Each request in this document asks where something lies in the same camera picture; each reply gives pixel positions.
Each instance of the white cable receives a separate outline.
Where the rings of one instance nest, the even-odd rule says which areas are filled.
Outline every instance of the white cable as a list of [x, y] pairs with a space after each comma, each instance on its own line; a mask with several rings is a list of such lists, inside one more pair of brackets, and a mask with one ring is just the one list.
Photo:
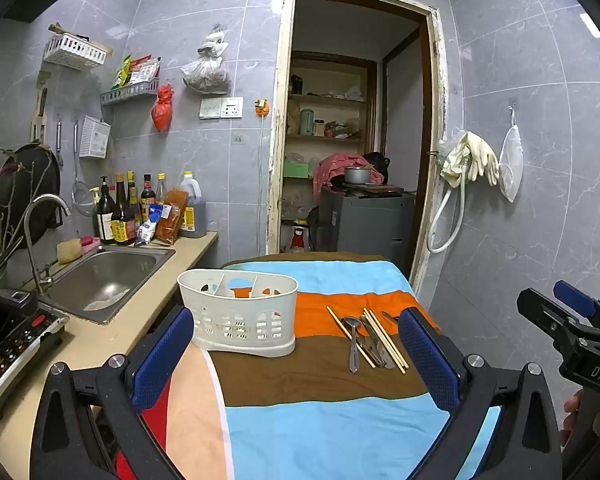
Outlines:
[[256, 221], [256, 246], [260, 256], [260, 207], [262, 204], [262, 136], [264, 132], [264, 115], [260, 126], [260, 141], [258, 142], [258, 220]]
[[446, 248], [448, 248], [449, 245], [451, 245], [451, 243], [456, 239], [456, 236], [458, 236], [458, 231], [460, 230], [460, 226], [462, 225], [462, 216], [464, 215], [464, 181], [466, 180], [465, 173], [466, 173], [466, 165], [463, 164], [462, 165], [462, 174], [460, 175], [460, 216], [458, 217], [458, 222], [456, 222], [456, 228], [451, 233], [449, 240], [447, 240], [440, 247], [438, 247], [436, 249], [433, 248], [433, 238], [436, 235], [434, 229], [436, 227], [436, 224], [438, 223], [438, 219], [440, 218], [440, 215], [442, 214], [442, 210], [445, 208], [446, 202], [448, 202], [449, 197], [451, 196], [451, 192], [453, 191], [453, 189], [450, 187], [446, 191], [445, 197], [442, 199], [442, 203], [440, 204], [440, 207], [436, 211], [436, 215], [433, 217], [433, 223], [431, 224], [431, 227], [429, 228], [429, 233], [427, 234], [427, 249], [429, 250], [430, 253], [437, 254], [437, 253], [441, 253], [442, 251], [446, 250]]

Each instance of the human hand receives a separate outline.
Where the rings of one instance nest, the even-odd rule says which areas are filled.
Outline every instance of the human hand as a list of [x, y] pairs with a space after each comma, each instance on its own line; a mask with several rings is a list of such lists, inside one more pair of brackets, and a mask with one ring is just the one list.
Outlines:
[[[562, 429], [558, 432], [558, 440], [560, 441], [560, 445], [563, 447], [567, 445], [567, 441], [571, 436], [571, 431], [573, 431], [573, 428], [575, 428], [576, 421], [578, 420], [578, 409], [580, 408], [581, 402], [582, 390], [579, 390], [573, 397], [571, 397], [571, 399], [564, 403], [564, 411], [565, 413], [569, 413], [569, 415], [565, 417], [562, 423]], [[593, 420], [593, 432], [597, 436], [600, 436], [600, 412]]]

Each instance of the frying pan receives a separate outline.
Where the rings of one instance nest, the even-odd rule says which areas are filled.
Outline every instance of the frying pan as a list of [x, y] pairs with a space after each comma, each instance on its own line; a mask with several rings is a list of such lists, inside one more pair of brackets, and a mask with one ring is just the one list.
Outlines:
[[[0, 233], [9, 226], [16, 230], [15, 236], [24, 234], [24, 226], [20, 219], [29, 206], [31, 194], [60, 193], [60, 168], [58, 160], [48, 146], [38, 142], [30, 142], [21, 146], [15, 152], [2, 150], [8, 158], [0, 168]], [[17, 171], [22, 165], [24, 170]], [[8, 214], [6, 205], [11, 200], [11, 213]], [[35, 244], [45, 234], [48, 228], [56, 228], [55, 212], [57, 205], [51, 202], [39, 204], [31, 214], [29, 222], [31, 239]], [[4, 248], [8, 246], [12, 236], [6, 235]], [[24, 240], [18, 242], [18, 248], [26, 246]]]

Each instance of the red fabric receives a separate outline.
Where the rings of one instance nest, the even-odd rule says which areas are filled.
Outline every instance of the red fabric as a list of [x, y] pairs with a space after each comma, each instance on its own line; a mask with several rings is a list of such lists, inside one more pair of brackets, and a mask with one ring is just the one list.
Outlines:
[[171, 116], [173, 115], [172, 97], [173, 89], [171, 89], [171, 85], [162, 85], [158, 88], [158, 102], [151, 108], [151, 118], [154, 120], [155, 129], [161, 133], [166, 132], [171, 124]]
[[[314, 173], [314, 200], [320, 201], [320, 189], [322, 186], [331, 187], [331, 179], [334, 176], [343, 175], [344, 169], [349, 166], [368, 166], [369, 162], [360, 155], [349, 155], [347, 153], [336, 153], [328, 156], [318, 164]], [[382, 174], [376, 168], [371, 169], [371, 182], [382, 184]]]
[[[171, 379], [164, 385], [164, 390], [160, 394], [155, 406], [142, 412], [142, 418], [164, 451], [166, 451], [167, 447], [167, 407], [169, 405], [170, 386]], [[116, 472], [118, 473], [118, 478], [122, 480], [136, 480], [122, 452], [119, 452], [116, 457]]]

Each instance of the blue gripper pad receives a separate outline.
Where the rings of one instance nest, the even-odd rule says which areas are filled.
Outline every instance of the blue gripper pad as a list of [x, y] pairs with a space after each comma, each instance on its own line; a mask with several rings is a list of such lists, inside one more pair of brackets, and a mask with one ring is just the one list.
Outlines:
[[595, 300], [564, 280], [555, 282], [554, 297], [582, 317], [592, 317], [596, 313]]
[[460, 406], [458, 377], [438, 346], [408, 310], [400, 313], [398, 335], [433, 402], [440, 410], [454, 413]]
[[131, 402], [142, 413], [155, 406], [193, 336], [193, 315], [183, 308], [136, 372]]

